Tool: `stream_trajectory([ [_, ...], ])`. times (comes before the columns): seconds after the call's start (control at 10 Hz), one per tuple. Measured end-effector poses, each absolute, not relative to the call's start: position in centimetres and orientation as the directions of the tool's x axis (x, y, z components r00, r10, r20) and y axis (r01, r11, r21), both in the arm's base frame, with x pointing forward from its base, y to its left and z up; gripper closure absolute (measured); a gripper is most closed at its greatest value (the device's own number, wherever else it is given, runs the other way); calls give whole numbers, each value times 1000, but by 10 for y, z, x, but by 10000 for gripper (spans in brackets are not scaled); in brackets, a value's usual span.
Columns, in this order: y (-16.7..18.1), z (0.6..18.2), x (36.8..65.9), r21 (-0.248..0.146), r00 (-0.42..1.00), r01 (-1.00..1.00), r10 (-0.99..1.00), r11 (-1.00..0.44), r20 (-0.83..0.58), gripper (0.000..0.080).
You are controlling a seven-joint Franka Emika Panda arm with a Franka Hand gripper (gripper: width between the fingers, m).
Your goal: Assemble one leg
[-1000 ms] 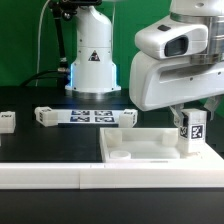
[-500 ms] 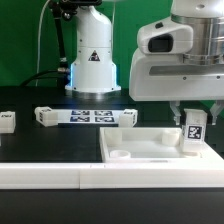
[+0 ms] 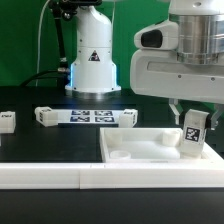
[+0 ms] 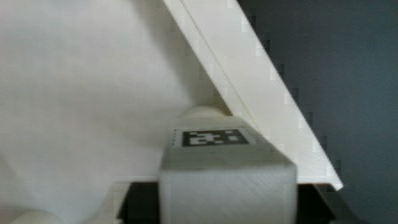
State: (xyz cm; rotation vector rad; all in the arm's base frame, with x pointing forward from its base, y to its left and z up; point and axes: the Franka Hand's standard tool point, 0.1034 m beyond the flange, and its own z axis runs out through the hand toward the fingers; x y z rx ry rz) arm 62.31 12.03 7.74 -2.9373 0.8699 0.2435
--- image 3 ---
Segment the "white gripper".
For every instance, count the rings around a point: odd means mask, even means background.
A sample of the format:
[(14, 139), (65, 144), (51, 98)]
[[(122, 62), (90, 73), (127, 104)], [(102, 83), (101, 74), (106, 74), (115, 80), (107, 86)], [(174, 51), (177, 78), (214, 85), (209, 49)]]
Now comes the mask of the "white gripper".
[(224, 55), (212, 65), (180, 63), (172, 51), (137, 50), (131, 59), (130, 86), (136, 94), (171, 98), (175, 124), (183, 123), (180, 100), (217, 103), (210, 117), (215, 130), (224, 113)]

